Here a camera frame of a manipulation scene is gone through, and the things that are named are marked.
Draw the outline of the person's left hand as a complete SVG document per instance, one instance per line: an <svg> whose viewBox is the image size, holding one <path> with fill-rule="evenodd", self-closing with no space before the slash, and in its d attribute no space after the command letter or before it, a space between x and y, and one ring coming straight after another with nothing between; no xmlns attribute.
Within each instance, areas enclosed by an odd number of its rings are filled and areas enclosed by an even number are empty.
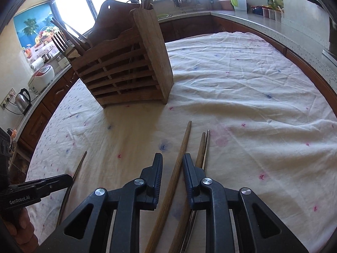
<svg viewBox="0 0 337 253"><path fill-rule="evenodd" d="M16 219L4 223L22 252L34 252L38 248L38 238L34 234L34 226L26 208L21 209Z"/></svg>

